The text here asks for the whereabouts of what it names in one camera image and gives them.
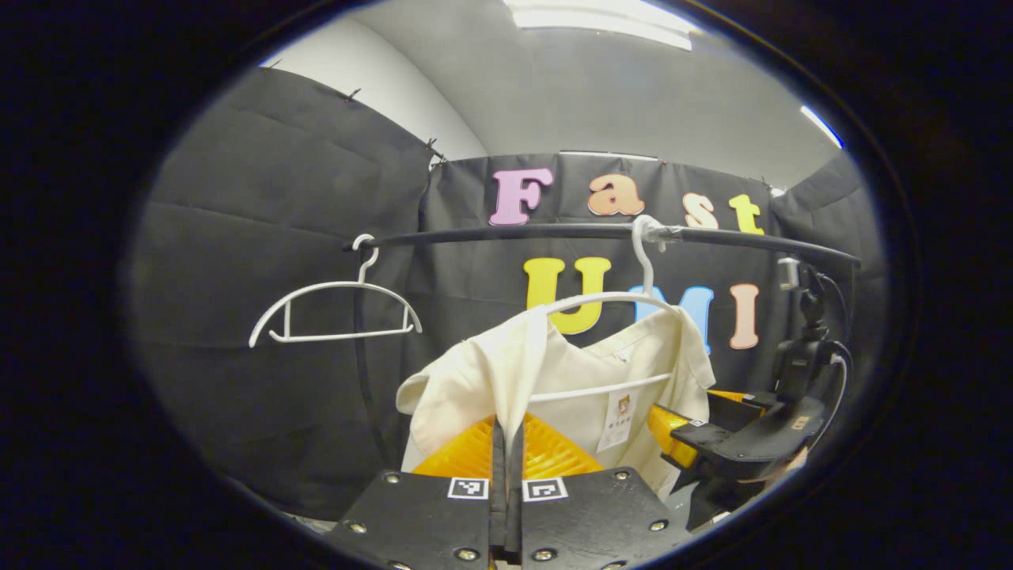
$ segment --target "letter u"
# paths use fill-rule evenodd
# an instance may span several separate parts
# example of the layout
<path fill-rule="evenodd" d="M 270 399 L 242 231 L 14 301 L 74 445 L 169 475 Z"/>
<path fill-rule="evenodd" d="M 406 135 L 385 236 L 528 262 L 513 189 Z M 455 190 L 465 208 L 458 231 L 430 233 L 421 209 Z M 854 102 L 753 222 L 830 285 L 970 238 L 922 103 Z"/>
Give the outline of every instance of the letter u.
<path fill-rule="evenodd" d="M 582 294 L 601 294 L 605 288 L 605 271 L 612 262 L 605 257 L 580 257 L 573 266 L 582 275 Z M 559 273 L 566 267 L 562 259 L 556 257 L 535 257 L 524 263 L 528 273 L 528 309 L 549 305 L 556 301 L 556 282 Z M 557 313 L 549 316 L 549 321 L 564 335 L 583 333 L 598 323 L 602 317 L 602 304 L 588 304 L 577 308 L 575 313 Z"/>

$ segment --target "black metal plate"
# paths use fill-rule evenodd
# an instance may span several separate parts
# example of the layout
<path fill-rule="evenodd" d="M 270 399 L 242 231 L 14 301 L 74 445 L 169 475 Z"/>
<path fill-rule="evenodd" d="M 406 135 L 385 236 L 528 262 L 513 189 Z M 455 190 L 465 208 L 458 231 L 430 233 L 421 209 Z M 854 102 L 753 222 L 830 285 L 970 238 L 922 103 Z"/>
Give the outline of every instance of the black metal plate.
<path fill-rule="evenodd" d="M 625 472 L 626 479 L 616 474 Z M 669 509 L 630 468 L 562 478 L 566 497 L 525 502 L 522 507 L 522 565 L 533 570 L 599 569 L 611 563 L 636 566 L 685 540 L 668 523 Z M 550 549 L 552 558 L 533 555 Z"/>
<path fill-rule="evenodd" d="M 396 474 L 397 483 L 386 477 Z M 324 539 L 389 567 L 411 570 L 484 570 L 488 568 L 489 500 L 448 497 L 451 479 L 382 472 Z M 358 523 L 365 533 L 349 526 Z M 474 560 L 461 560 L 459 549 L 472 549 Z"/>

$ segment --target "cable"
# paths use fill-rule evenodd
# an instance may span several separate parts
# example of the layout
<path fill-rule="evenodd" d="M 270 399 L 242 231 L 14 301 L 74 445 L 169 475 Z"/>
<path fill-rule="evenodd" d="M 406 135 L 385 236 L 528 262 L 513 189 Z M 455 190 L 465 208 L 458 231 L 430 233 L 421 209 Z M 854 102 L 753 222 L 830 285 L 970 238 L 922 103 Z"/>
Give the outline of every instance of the cable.
<path fill-rule="evenodd" d="M 841 343 L 834 343 L 837 348 L 841 350 L 841 353 L 835 353 L 830 357 L 830 363 L 832 365 L 837 365 L 841 368 L 841 391 L 837 395 L 837 403 L 834 404 L 834 411 L 830 413 L 830 417 L 827 418 L 827 423 L 824 424 L 824 428 L 820 431 L 820 435 L 812 440 L 809 444 L 809 449 L 814 449 L 816 442 L 823 437 L 823 434 L 827 433 L 830 428 L 830 423 L 834 421 L 834 416 L 837 415 L 838 408 L 841 407 L 841 401 L 844 400 L 844 391 L 848 388 L 848 371 L 854 368 L 854 362 L 851 360 L 851 352 L 848 351 L 847 347 Z"/>
<path fill-rule="evenodd" d="M 836 280 L 831 278 L 826 273 L 820 272 L 819 270 L 813 272 L 815 272 L 816 277 L 820 278 L 821 280 L 825 280 L 833 284 L 834 291 L 837 292 L 837 299 L 841 302 L 841 317 L 844 318 L 844 334 L 842 335 L 841 338 L 847 340 L 848 335 L 851 333 L 851 311 L 850 311 L 851 308 L 847 303 L 845 303 L 844 294 L 841 293 L 841 288 L 838 287 Z"/>

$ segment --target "black rod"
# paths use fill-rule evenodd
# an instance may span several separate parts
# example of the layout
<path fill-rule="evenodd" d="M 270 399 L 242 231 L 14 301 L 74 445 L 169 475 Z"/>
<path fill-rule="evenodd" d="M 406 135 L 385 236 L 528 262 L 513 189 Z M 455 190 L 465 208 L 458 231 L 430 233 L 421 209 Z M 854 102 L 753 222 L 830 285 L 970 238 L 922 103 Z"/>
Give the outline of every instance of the black rod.
<path fill-rule="evenodd" d="M 461 229 L 443 229 L 404 233 L 390 237 L 379 237 L 363 241 L 360 247 L 389 247 L 393 245 L 422 245 L 427 243 L 452 243 L 459 241 L 484 241 L 490 239 L 539 239 L 539 238 L 602 238 L 629 239 L 633 231 L 632 223 L 572 223 L 572 224 L 531 224 L 513 226 L 489 226 Z M 837 265 L 856 267 L 861 265 L 858 257 L 824 247 L 775 237 L 727 229 L 707 229 L 702 227 L 666 226 L 663 230 L 667 241 L 690 241 L 715 245 L 738 245 L 794 253 L 811 262 L 829 261 Z M 352 244 L 344 246 L 352 250 Z"/>
<path fill-rule="evenodd" d="M 360 265 L 366 261 L 366 251 L 360 249 Z M 364 293 L 365 291 L 362 288 L 356 288 L 352 293 L 352 331 L 354 333 L 362 333 L 366 330 L 365 317 L 363 315 Z M 353 344 L 356 352 L 356 370 L 359 372 L 359 392 L 363 397 L 363 407 L 366 410 L 366 419 L 373 434 L 373 443 L 380 455 L 380 461 L 383 462 L 383 468 L 393 469 L 396 466 L 391 461 L 390 454 L 388 454 L 387 442 L 383 437 L 383 430 L 380 426 L 379 411 L 373 399 L 373 388 L 370 385 L 370 372 L 366 360 L 366 339 L 359 337 L 353 341 Z"/>

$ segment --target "ceiling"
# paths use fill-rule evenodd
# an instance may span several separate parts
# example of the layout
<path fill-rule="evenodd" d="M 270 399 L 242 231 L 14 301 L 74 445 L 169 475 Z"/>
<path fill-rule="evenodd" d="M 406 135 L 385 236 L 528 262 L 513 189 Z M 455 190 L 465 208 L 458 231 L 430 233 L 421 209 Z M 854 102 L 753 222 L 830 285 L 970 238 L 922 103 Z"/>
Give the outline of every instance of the ceiling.
<path fill-rule="evenodd" d="M 839 152 L 802 101 L 712 33 L 687 52 L 522 30 L 501 0 L 387 0 L 350 17 L 407 57 L 491 155 L 647 154 L 790 187 Z"/>

